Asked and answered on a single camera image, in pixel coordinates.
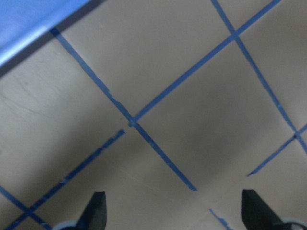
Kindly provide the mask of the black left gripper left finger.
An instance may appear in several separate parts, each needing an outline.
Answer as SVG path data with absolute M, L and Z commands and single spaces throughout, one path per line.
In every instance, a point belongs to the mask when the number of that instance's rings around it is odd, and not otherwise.
M 107 223 L 106 193 L 94 192 L 77 221 L 76 230 L 104 230 Z

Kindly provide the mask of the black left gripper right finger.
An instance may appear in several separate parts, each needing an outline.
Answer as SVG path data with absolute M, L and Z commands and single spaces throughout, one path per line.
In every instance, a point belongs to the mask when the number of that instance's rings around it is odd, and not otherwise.
M 247 230 L 287 230 L 274 211 L 252 189 L 242 190 L 241 218 Z

